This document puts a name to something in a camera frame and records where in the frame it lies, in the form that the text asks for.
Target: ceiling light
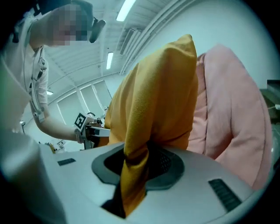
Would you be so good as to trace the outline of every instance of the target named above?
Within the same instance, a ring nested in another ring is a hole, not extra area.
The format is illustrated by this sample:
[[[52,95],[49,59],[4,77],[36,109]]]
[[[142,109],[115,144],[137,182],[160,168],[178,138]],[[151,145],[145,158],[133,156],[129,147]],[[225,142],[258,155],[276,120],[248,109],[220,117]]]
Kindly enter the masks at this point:
[[[108,53],[107,67],[106,67],[107,70],[111,68],[111,64],[112,64],[112,60],[113,60],[113,55],[114,55],[113,52],[109,52]]]
[[[121,10],[119,11],[117,21],[124,22],[127,14],[129,13],[129,11],[132,8],[135,1],[136,0],[125,0],[124,4],[122,5]]]
[[[51,95],[53,95],[53,92],[47,91],[47,95],[51,96]]]

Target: pink towel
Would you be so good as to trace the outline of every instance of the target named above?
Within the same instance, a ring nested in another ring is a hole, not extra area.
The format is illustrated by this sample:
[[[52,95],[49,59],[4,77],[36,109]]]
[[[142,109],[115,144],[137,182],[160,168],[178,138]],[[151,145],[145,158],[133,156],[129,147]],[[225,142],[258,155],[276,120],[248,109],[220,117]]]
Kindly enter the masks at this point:
[[[199,117],[194,121],[200,122],[193,124],[188,150],[220,162],[253,189],[262,188],[271,166],[272,133],[258,87],[237,56],[222,45],[208,51],[204,70],[198,66],[196,71],[198,77],[204,72],[206,97],[197,100]]]

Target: yellow cloth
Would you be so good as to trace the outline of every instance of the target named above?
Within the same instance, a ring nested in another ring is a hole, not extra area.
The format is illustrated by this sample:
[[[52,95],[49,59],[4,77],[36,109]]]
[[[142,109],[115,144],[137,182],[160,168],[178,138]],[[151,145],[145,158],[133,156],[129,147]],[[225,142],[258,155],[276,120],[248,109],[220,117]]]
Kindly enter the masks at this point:
[[[125,142],[120,186],[126,216],[145,197],[147,141],[187,149],[197,88],[196,49],[185,35],[140,61],[115,93],[105,128],[109,144]]]

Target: person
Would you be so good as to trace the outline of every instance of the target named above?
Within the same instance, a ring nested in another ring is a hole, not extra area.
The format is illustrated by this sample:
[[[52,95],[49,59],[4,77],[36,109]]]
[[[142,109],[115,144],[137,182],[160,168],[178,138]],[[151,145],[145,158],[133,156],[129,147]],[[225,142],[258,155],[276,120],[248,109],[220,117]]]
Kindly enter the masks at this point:
[[[88,27],[92,25],[92,21],[92,5],[75,0],[54,9],[40,19],[29,13],[18,22],[15,26],[16,32],[10,36],[0,54],[1,70],[7,70],[9,73],[8,77],[4,78],[7,89],[13,91],[6,101],[9,105],[11,102],[17,105],[17,110],[10,110],[13,116],[11,114],[5,116],[7,119],[10,117],[16,119],[19,113],[22,116],[26,104],[32,97],[35,100],[30,101],[31,111],[37,127],[42,132],[58,139],[83,142],[77,129],[55,120],[49,113],[47,102],[49,66],[45,59],[44,46],[65,46],[71,41],[87,40]],[[13,123],[15,126],[19,122],[13,120],[9,124]]]

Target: black vent slot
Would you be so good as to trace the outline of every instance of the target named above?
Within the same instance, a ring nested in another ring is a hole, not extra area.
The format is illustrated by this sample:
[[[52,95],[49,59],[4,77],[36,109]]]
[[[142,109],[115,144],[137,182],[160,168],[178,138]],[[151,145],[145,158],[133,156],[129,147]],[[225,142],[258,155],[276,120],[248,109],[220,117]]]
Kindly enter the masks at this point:
[[[69,163],[74,163],[74,162],[76,162],[76,160],[70,158],[70,159],[65,159],[65,160],[58,161],[57,163],[58,163],[59,166],[64,166],[64,165],[67,165]]]
[[[209,181],[209,184],[228,212],[241,204],[241,200],[232,192],[222,179],[211,180]]]

